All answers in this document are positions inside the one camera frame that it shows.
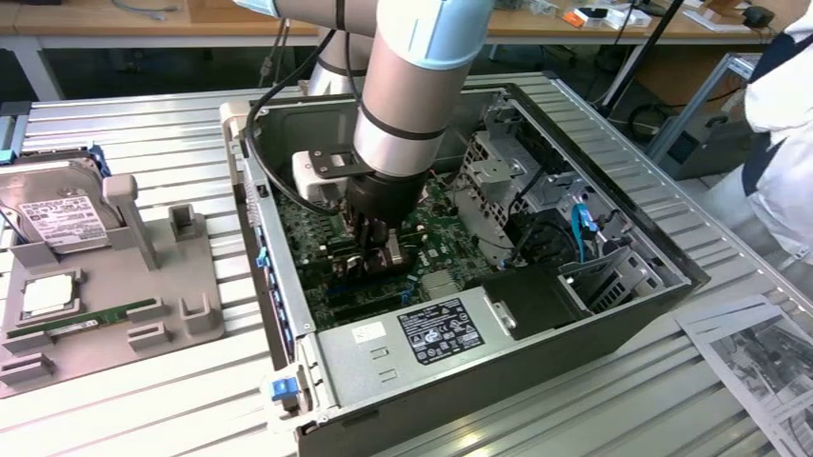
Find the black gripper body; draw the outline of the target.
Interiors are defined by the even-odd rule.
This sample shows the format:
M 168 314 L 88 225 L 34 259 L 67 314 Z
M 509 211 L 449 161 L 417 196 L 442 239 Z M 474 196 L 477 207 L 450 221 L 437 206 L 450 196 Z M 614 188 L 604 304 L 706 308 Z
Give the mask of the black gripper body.
M 415 211 L 426 182 L 426 172 L 402 178 L 377 172 L 353 176 L 347 185 L 351 216 L 399 226 Z

